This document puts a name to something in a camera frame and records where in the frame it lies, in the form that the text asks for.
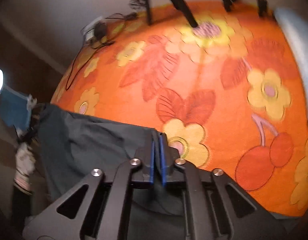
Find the silver screw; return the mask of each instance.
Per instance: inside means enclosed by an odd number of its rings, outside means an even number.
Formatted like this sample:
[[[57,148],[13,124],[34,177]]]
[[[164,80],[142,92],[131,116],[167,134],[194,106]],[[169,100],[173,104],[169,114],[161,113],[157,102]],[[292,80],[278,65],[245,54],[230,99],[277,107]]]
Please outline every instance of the silver screw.
[[[185,162],[186,161],[184,159],[182,159],[182,158],[178,158],[178,159],[175,160],[175,163],[177,165],[183,165],[183,164],[185,164]]]
[[[139,164],[140,164],[140,160],[139,160],[139,159],[131,159],[131,160],[129,161],[129,163],[130,163],[131,165],[136,166],[136,165],[139,165]]]
[[[215,176],[222,176],[224,174],[224,171],[221,169],[214,169],[213,173]]]
[[[99,177],[101,174],[102,174],[102,171],[100,169],[93,169],[91,174],[94,176],[94,177]]]

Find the triangular cutout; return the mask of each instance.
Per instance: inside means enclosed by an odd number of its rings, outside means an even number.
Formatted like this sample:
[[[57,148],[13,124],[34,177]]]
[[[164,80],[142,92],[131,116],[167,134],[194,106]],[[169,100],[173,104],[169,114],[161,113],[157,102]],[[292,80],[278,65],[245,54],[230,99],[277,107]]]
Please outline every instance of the triangular cutout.
[[[255,208],[234,187],[226,185],[225,189],[238,218],[245,217],[255,211]]]
[[[76,214],[83,202],[85,194],[88,190],[88,185],[83,185],[78,191],[71,195],[64,203],[62,203],[57,209],[57,213],[68,217],[69,219],[74,219]]]

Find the cherry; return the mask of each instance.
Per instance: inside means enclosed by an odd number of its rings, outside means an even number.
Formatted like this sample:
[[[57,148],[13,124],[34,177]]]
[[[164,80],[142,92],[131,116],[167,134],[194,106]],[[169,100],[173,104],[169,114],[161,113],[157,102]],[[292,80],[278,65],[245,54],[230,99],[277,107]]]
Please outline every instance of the cherry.
[[[278,134],[270,147],[270,158],[276,168],[286,165],[293,154],[292,137],[287,133]]]
[[[267,183],[273,171],[270,148],[257,146],[241,157],[236,166],[235,179],[243,189],[257,190]]]

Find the blue cloth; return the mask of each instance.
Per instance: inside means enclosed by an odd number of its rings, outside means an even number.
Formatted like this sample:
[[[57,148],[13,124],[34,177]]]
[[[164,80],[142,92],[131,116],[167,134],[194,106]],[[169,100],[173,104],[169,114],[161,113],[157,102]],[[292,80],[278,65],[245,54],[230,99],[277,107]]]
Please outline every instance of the blue cloth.
[[[27,109],[28,96],[9,87],[1,91],[0,117],[7,126],[15,126],[22,131],[29,127],[31,109]]]
[[[308,108],[308,22],[287,8],[276,9],[274,15],[298,64]]]

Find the orange tablecloth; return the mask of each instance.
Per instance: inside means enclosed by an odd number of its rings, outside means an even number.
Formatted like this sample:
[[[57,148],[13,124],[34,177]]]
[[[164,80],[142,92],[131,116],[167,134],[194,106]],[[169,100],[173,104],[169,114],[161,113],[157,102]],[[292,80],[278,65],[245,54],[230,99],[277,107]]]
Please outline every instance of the orange tablecloth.
[[[110,25],[101,49],[52,103],[81,114],[154,127],[201,169],[222,168],[267,210],[308,207],[308,127],[297,65],[284,34],[256,9],[190,3],[199,28],[172,6]],[[85,48],[74,74],[93,52]]]

